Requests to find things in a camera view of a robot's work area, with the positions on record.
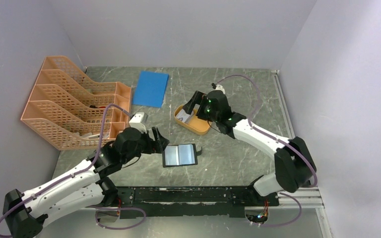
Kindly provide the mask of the yellow oval tray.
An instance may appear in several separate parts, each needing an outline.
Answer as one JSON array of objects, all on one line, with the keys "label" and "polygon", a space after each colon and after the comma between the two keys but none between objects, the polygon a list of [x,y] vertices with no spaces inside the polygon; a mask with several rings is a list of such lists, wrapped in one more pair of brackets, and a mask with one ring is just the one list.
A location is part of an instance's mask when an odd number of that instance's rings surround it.
[{"label": "yellow oval tray", "polygon": [[178,108],[173,113],[175,122],[178,125],[180,125],[180,126],[186,128],[186,129],[192,131],[195,134],[198,134],[198,135],[205,135],[205,134],[207,134],[208,131],[211,129],[212,122],[209,122],[209,121],[206,121],[206,120],[202,120],[202,119],[199,119],[199,118],[196,118],[196,117],[194,117],[190,121],[190,123],[183,123],[183,122],[179,121],[178,119],[176,119],[176,115],[178,114],[178,112],[180,110],[182,110],[182,107],[183,107],[183,105],[178,106]]}]

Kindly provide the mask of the black leather card holder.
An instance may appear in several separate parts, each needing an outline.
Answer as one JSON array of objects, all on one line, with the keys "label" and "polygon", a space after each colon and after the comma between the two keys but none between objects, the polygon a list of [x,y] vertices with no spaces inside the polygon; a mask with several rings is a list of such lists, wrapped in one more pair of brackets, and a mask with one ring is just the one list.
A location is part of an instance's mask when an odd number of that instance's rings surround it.
[{"label": "black leather card holder", "polygon": [[168,145],[164,150],[163,167],[192,166],[198,164],[198,156],[203,152],[203,148],[197,149],[195,144]]}]

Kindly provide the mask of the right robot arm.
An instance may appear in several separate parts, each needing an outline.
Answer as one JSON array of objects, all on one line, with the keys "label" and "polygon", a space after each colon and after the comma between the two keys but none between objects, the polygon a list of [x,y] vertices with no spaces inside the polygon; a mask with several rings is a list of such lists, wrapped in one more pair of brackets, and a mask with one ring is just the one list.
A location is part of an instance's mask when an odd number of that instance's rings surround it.
[{"label": "right robot arm", "polygon": [[188,115],[215,123],[220,133],[246,142],[272,158],[275,171],[253,181],[253,188],[248,191],[251,204],[260,205],[271,193],[294,193],[311,178],[317,178],[316,165],[302,138],[286,138],[257,126],[246,116],[232,111],[221,90],[208,94],[195,91],[182,109]]}]

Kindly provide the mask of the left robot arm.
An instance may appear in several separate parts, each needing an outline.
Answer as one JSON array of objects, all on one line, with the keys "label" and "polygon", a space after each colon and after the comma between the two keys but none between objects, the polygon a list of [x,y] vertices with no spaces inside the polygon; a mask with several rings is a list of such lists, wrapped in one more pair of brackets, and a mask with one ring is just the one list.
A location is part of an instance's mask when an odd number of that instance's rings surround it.
[{"label": "left robot arm", "polygon": [[154,138],[128,127],[61,176],[25,192],[8,192],[2,220],[9,237],[33,238],[54,220],[83,207],[118,204],[118,189],[108,176],[142,154],[162,154],[170,141],[158,128],[152,132]]}]

